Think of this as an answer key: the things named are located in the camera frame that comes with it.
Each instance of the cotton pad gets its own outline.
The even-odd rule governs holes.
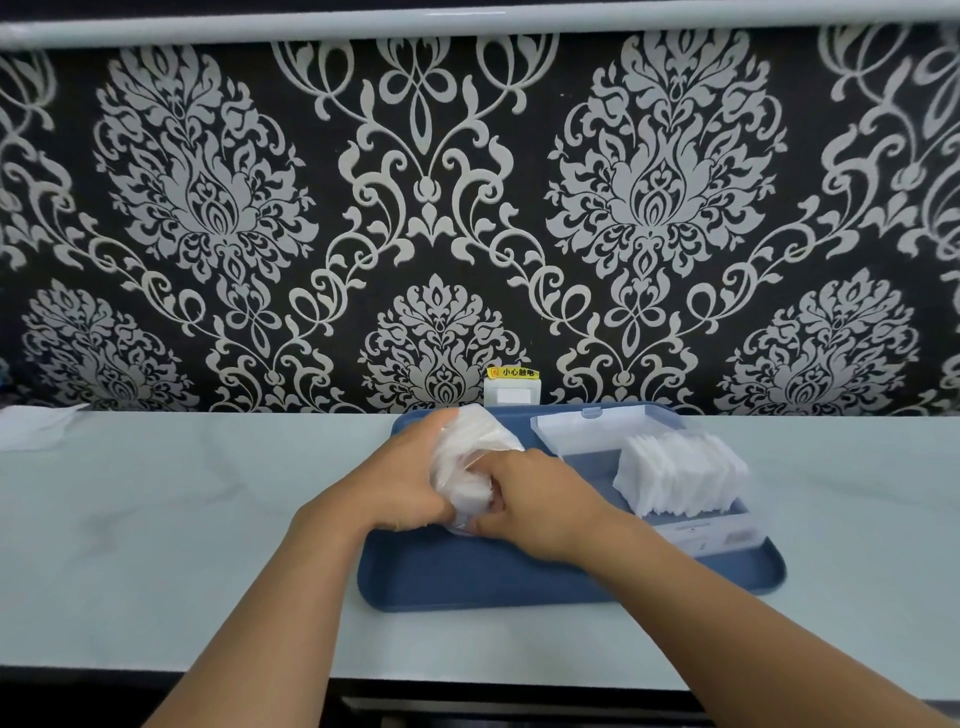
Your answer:
[[[613,487],[638,516],[729,511],[749,470],[719,438],[671,431],[626,438]]]

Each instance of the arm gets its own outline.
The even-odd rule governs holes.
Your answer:
[[[537,450],[489,453],[498,512],[475,533],[590,573],[657,643],[720,726],[952,723],[604,501]]]
[[[372,528],[453,518],[428,482],[456,410],[391,438],[304,505],[274,556],[145,728],[316,728],[347,579]]]

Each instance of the hand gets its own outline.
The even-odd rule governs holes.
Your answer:
[[[563,460],[538,449],[488,452],[470,469],[494,485],[492,511],[474,519],[470,532],[538,559],[576,563],[583,541],[620,513]]]
[[[366,531],[453,521],[450,501],[430,487],[430,461],[440,431],[457,411],[439,409],[407,425],[304,509],[339,508],[342,518]]]

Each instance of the black and white wallpaper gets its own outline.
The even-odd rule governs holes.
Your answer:
[[[0,55],[7,400],[942,414],[956,27]]]

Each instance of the warning sticker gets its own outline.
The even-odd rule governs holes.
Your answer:
[[[526,367],[487,367],[489,379],[539,379],[540,372]]]

